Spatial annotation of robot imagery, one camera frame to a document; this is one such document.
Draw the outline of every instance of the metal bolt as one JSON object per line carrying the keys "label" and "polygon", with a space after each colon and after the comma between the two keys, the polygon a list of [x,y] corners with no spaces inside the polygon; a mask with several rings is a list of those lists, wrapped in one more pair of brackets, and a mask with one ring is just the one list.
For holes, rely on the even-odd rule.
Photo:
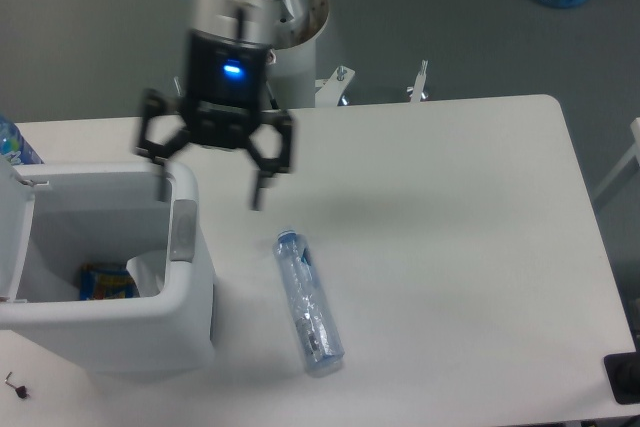
{"label": "metal bolt", "polygon": [[[407,87],[407,95],[409,96],[409,99],[411,99],[411,95],[413,95],[413,86]],[[420,102],[426,102],[427,100],[429,100],[429,92],[424,90],[422,94],[420,94]]]}

